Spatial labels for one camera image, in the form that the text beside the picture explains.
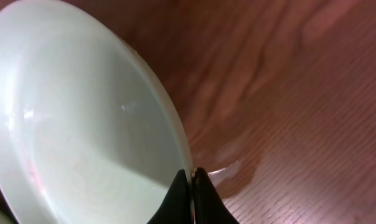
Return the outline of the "mint plate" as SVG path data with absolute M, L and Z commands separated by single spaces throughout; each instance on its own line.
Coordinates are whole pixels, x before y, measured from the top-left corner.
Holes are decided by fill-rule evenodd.
M 0 11 L 0 189 L 19 223 L 146 223 L 193 168 L 146 62 L 83 10 Z

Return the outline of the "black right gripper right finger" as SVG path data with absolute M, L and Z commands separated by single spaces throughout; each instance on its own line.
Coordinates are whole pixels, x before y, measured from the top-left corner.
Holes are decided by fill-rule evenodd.
M 196 224 L 238 224 L 219 197 L 205 169 L 192 178 Z

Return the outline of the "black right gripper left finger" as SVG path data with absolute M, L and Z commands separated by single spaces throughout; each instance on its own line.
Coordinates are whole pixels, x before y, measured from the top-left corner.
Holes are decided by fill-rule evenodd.
M 191 224 L 190 187 L 186 172 L 177 172 L 162 204 L 148 224 Z

